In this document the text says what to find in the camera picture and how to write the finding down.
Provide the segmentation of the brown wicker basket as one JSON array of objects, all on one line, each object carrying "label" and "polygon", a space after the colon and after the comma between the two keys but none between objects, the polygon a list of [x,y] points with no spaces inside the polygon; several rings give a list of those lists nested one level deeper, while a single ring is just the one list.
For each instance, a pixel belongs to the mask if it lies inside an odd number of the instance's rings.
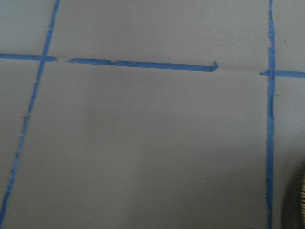
[{"label": "brown wicker basket", "polygon": [[301,186],[301,212],[302,219],[305,221],[305,175],[302,177],[302,186]]}]

